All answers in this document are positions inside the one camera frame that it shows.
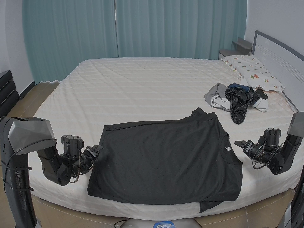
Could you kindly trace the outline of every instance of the quilted mattress cover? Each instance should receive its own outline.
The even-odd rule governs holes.
[[[98,144],[104,125],[134,121],[176,120],[191,115],[200,107],[215,112],[232,148],[243,162],[241,193],[234,202],[199,214],[199,203],[178,205],[139,205],[120,203],[89,196],[91,172],[75,184],[59,186],[47,180],[37,153],[29,154],[30,184],[34,195],[50,202],[98,215],[150,220],[172,220],[212,215],[235,210],[295,188],[303,166],[303,144],[291,169],[273,175],[267,167],[255,170],[252,161],[233,143],[236,140],[257,142],[266,128],[282,130],[280,143],[287,136],[293,110],[282,95],[267,92],[269,108],[259,112],[249,107],[244,123],[232,122],[229,112],[210,107],[204,94],[216,83],[239,82],[238,75],[223,61],[182,58],[108,58],[86,60],[67,76],[43,102],[35,117],[48,119],[59,140],[62,135],[80,136],[85,146]]]

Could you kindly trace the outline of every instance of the wall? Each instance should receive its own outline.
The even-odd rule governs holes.
[[[248,0],[245,39],[259,30],[304,55],[304,0]]]
[[[0,71],[11,70],[21,94],[33,81],[22,28],[22,0],[0,0]]]

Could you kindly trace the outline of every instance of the white pillowcase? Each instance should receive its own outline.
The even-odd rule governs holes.
[[[246,79],[252,88],[261,87],[264,91],[275,90],[279,92],[285,88],[254,55],[226,56],[220,60],[231,67],[241,78]]]

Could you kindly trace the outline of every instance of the curtain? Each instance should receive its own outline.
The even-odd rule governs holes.
[[[87,59],[118,57],[114,0],[23,0],[22,13],[36,83],[61,81]]]
[[[120,57],[218,59],[244,38],[247,0],[115,0]]]

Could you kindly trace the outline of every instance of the black furniture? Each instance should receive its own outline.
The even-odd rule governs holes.
[[[252,43],[240,37],[237,39],[237,41],[233,41],[232,43],[234,45],[234,50],[220,49],[218,55],[219,59],[232,55],[248,55],[252,50]]]
[[[19,101],[10,70],[0,73],[0,117],[6,116]]]

